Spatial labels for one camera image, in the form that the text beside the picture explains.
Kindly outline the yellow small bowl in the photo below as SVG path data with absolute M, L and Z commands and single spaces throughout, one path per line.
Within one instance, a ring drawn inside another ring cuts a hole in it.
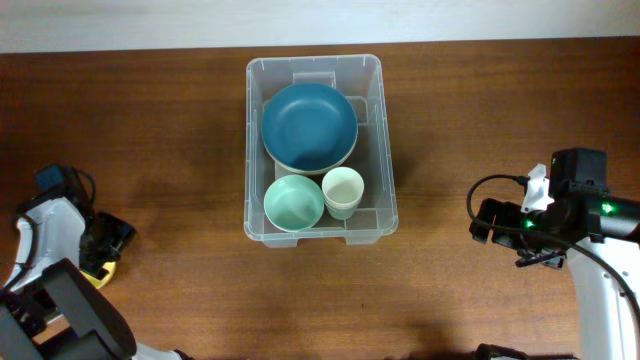
M 110 280 L 113 278 L 116 271 L 116 263 L 115 262 L 106 262 L 103 264 L 102 268 L 98 272 L 97 275 L 92 275 L 84 270 L 81 271 L 81 274 L 96 288 L 101 289 L 106 286 Z

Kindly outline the mint green small bowl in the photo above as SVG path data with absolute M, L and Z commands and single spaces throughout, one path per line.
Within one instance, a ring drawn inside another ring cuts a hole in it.
M 275 180 L 264 195 L 267 218 L 285 232 L 313 227 L 321 219 L 324 208 L 320 187 L 302 175 L 287 175 Z

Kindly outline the pale yellow large bowl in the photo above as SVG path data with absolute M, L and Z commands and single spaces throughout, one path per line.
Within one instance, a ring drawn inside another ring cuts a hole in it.
M 283 169 L 300 175 L 320 175 L 346 165 L 356 143 L 344 147 L 335 140 L 298 140 L 268 137 L 264 148 Z

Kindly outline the cream plastic cup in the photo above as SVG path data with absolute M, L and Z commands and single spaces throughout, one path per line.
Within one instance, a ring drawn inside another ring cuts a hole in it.
M 323 177 L 321 184 L 325 202 L 336 209 L 356 207 L 364 194 L 364 188 L 362 176 L 349 167 L 330 170 Z

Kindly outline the blue large bowl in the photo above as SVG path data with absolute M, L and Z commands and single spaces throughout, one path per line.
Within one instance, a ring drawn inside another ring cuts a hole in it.
M 355 149 L 359 129 L 353 106 L 338 90 L 299 83 L 279 91 L 266 105 L 261 135 L 268 154 L 297 173 L 322 173 Z

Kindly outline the mint green plastic cup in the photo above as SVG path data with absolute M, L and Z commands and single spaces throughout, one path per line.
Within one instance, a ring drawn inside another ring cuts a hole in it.
M 358 203 L 350 207 L 335 207 L 326 203 L 329 214 L 337 220 L 346 220 L 352 217 L 358 207 Z

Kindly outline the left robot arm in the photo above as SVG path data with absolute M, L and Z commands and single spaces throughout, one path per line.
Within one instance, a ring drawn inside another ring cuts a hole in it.
M 99 289 L 136 235 L 129 223 L 94 209 L 91 177 L 71 166 L 40 170 L 40 192 L 21 204 L 19 245 L 1 288 L 4 359 L 188 360 L 135 339 Z

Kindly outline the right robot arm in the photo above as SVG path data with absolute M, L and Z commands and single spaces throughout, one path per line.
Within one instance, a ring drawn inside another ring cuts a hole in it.
M 550 165 L 511 179 L 524 189 L 522 202 L 468 206 L 472 238 L 515 251 L 519 268 L 568 268 L 584 358 L 638 358 L 639 204 L 612 196 L 606 153 L 559 150 Z

